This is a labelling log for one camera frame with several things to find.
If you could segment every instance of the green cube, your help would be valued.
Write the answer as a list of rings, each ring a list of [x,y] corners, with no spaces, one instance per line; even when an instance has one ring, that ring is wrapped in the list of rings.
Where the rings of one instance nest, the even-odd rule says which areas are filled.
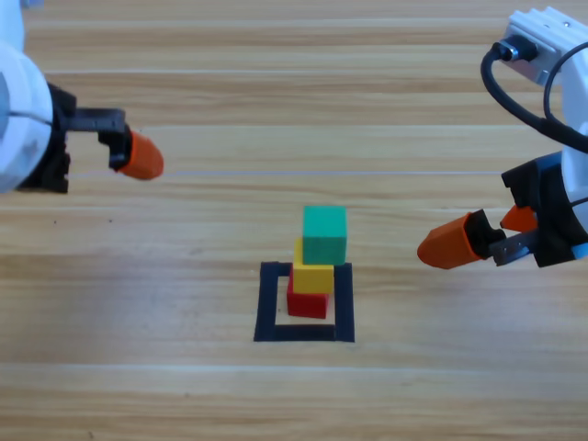
[[[304,207],[302,263],[342,265],[347,257],[347,209]]]

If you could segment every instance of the foam block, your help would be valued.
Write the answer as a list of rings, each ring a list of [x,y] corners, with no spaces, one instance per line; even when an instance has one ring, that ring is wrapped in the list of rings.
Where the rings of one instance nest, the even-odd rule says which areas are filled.
[[[304,265],[302,263],[302,238],[296,240],[292,276],[293,289],[297,294],[331,294],[334,290],[333,265]]]
[[[326,319],[329,309],[328,294],[299,294],[294,292],[294,270],[290,273],[286,301],[288,315],[308,319]]]
[[[343,265],[347,257],[347,209],[305,207],[302,229],[305,265]]]

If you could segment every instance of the yellow cube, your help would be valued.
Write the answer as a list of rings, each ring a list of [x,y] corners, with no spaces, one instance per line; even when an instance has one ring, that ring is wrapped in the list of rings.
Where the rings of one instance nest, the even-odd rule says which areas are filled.
[[[296,240],[292,265],[293,286],[296,294],[331,294],[334,290],[333,265],[304,265],[302,238]]]

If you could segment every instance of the black cable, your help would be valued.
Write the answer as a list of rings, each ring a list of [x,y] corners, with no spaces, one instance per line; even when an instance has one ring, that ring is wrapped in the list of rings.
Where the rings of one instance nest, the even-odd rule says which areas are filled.
[[[498,46],[492,46],[481,62],[481,79],[488,93],[514,117],[519,118],[527,126],[535,130],[539,129],[541,118],[529,112],[509,97],[496,82],[492,74],[492,65],[503,58]]]
[[[545,83],[545,90],[543,91],[543,111],[545,112],[545,117],[548,120],[550,120],[552,122],[559,123],[563,126],[565,126],[565,124],[563,122],[561,122],[559,119],[557,119],[553,115],[553,113],[551,113],[551,104],[549,103],[549,98],[551,96],[551,87],[553,86],[553,82],[555,81],[555,77],[557,76],[557,74],[560,71],[563,64],[566,61],[568,61],[571,57],[573,57],[576,53],[583,51],[584,49],[588,49],[588,42],[585,42],[583,44],[579,44],[578,46],[576,46],[572,50],[566,52],[565,55],[563,55],[558,60],[558,62],[555,63],[555,65],[551,69],[551,72],[549,73],[548,80]]]
[[[526,44],[518,40],[503,40],[492,45],[492,48],[484,56],[481,62],[481,77],[488,93],[513,116],[523,121],[527,126],[537,130],[555,142],[572,147],[582,153],[588,153],[588,137],[561,122],[541,118],[529,112],[511,97],[509,97],[494,79],[492,65],[499,60],[515,61],[525,59],[533,60],[537,52],[533,53],[529,48],[530,41]]]

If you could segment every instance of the red cube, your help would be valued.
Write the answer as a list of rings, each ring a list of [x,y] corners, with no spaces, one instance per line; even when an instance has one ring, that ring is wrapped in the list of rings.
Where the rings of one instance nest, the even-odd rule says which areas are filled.
[[[286,300],[288,315],[309,319],[326,319],[329,294],[297,294],[294,292],[294,275],[290,272]]]

